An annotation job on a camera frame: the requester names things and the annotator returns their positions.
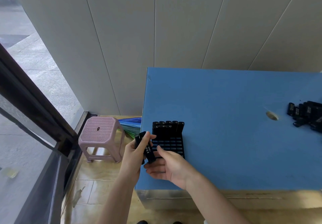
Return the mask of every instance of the wall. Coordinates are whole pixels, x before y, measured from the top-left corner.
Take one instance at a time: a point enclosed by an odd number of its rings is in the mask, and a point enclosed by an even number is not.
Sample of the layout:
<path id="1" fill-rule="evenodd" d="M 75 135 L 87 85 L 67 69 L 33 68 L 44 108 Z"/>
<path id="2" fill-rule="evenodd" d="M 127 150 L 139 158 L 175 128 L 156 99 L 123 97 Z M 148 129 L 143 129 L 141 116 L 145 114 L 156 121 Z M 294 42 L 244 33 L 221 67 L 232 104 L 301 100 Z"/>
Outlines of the wall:
<path id="1" fill-rule="evenodd" d="M 147 67 L 322 70 L 322 0 L 20 0 L 85 110 L 141 115 Z"/>

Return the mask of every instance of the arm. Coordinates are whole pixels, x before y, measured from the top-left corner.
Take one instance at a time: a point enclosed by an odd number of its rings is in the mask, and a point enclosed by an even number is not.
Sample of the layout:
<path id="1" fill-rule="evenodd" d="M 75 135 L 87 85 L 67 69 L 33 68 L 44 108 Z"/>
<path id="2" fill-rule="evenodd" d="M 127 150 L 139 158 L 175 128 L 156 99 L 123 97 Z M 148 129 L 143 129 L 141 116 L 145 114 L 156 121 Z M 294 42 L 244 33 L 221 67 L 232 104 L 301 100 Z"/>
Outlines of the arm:
<path id="1" fill-rule="evenodd" d="M 111 188 L 97 224 L 126 224 L 133 189 L 140 175 L 143 152 L 149 140 L 155 137 L 146 132 L 137 149 L 134 146 L 135 140 L 125 146 L 119 175 Z"/>
<path id="2" fill-rule="evenodd" d="M 220 191 L 179 154 L 157 147 L 157 159 L 144 168 L 151 177 L 187 190 L 209 224 L 249 223 Z"/>

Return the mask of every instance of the hand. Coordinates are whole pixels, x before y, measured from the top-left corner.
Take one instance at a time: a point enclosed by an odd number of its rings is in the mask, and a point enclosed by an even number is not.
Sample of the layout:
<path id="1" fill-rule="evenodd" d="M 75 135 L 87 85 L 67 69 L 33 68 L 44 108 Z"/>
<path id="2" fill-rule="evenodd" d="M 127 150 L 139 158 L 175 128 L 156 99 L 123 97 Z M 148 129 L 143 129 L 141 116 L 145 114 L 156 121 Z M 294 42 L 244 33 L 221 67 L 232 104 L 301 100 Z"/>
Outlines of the hand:
<path id="1" fill-rule="evenodd" d="M 147 173 L 155 179 L 171 181 L 181 189 L 186 190 L 187 181 L 197 172 L 181 155 L 165 151 L 157 146 L 157 152 L 154 152 L 157 159 L 151 164 L 145 164 L 144 168 Z"/>
<path id="2" fill-rule="evenodd" d="M 136 149 L 135 140 L 125 146 L 119 177 L 127 178 L 134 185 L 138 182 L 143 160 L 143 152 L 149 142 L 151 146 L 153 145 L 150 139 L 155 138 L 156 135 L 150 135 L 150 132 L 146 132 Z"/>

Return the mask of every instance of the blue table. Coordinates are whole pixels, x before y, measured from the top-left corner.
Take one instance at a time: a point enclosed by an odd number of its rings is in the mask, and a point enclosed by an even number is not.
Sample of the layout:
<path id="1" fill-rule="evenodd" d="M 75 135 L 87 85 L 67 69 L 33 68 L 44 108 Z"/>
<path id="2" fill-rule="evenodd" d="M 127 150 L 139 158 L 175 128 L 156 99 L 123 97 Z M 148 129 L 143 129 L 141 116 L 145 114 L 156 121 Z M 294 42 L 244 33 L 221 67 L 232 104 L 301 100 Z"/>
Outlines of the blue table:
<path id="1" fill-rule="evenodd" d="M 322 103 L 322 73 L 148 68 L 141 131 L 184 121 L 186 160 L 219 189 L 319 190 L 322 134 L 286 114 L 308 100 Z M 135 189 L 179 190 L 144 168 Z"/>

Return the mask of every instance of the stool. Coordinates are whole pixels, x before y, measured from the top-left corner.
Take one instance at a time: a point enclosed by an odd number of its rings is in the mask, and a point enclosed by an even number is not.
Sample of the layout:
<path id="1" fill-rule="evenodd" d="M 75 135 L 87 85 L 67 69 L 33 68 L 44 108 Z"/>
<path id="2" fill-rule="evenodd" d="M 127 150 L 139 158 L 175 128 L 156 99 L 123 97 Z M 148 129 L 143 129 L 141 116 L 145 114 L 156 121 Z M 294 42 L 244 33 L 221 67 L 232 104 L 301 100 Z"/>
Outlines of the stool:
<path id="1" fill-rule="evenodd" d="M 116 146 L 114 138 L 116 130 L 122 131 L 120 146 Z M 78 144 L 85 155 L 87 162 L 92 160 L 107 160 L 113 159 L 115 162 L 120 162 L 122 156 L 120 149 L 124 140 L 125 132 L 117 119 L 114 117 L 100 117 L 94 116 L 89 118 L 81 132 Z M 105 148 L 109 151 L 110 155 L 90 155 L 87 148 Z"/>

